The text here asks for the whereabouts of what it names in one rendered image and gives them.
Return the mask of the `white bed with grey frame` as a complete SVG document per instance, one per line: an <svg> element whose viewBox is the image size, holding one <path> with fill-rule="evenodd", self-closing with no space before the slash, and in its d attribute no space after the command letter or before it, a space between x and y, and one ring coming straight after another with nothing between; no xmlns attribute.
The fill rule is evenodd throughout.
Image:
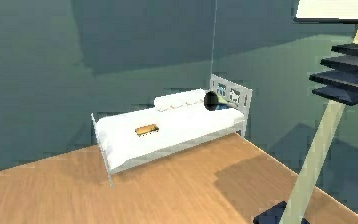
<svg viewBox="0 0 358 224"><path fill-rule="evenodd" d="M253 91L215 74L204 90L238 108L209 111L202 102L159 112L153 104L148 109L93 119L107 177L232 133L244 137ZM135 133L136 128L150 124L156 124L159 131Z"/></svg>

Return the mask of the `white pillow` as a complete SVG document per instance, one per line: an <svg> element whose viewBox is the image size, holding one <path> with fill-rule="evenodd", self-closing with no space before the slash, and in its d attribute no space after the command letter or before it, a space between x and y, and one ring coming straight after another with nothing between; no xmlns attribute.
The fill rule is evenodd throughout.
<svg viewBox="0 0 358 224"><path fill-rule="evenodd" d="M154 99L154 108L159 112L164 112L171 109L202 103L205 95L206 91L204 89L194 89L159 96Z"/></svg>

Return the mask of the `cream floor lamp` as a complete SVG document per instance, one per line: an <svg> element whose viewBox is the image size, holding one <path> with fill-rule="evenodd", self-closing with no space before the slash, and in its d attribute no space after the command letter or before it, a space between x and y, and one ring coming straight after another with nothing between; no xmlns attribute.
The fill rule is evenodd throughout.
<svg viewBox="0 0 358 224"><path fill-rule="evenodd" d="M358 26L358 0L299 0L294 20ZM358 104L358 28L352 43L331 50L337 55L321 60L328 70L309 76L322 85L312 93L326 98L328 104L290 197L254 217L253 224L310 224L304 214L343 111Z"/></svg>

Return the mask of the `dark blue green cushion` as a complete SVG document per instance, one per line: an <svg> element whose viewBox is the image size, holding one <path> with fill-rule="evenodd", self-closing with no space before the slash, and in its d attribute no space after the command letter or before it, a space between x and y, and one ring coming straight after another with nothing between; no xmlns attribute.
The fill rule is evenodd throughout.
<svg viewBox="0 0 358 224"><path fill-rule="evenodd" d="M234 103L234 102L227 101L223 97L219 97L216 109L217 110L222 110L222 109L228 109L228 108L237 109L238 105L236 103Z"/></svg>

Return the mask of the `black round ball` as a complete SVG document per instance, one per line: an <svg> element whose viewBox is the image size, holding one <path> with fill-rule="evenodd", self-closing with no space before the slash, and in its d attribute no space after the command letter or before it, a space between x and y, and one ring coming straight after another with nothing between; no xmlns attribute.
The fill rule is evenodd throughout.
<svg viewBox="0 0 358 224"><path fill-rule="evenodd" d="M219 104L218 96L215 92L209 91L205 94L203 102L207 110L214 111Z"/></svg>

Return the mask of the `yellow flat rectangular device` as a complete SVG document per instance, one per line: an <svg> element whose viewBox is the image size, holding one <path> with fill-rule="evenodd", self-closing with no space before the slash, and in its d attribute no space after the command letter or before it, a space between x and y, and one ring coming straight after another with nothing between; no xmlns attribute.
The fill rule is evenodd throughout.
<svg viewBox="0 0 358 224"><path fill-rule="evenodd" d="M142 136L142 135L146 135L152 132L158 132L159 131L159 127L156 124L150 124L150 125L146 125L146 126L142 126L139 128L135 129L135 133L138 136Z"/></svg>

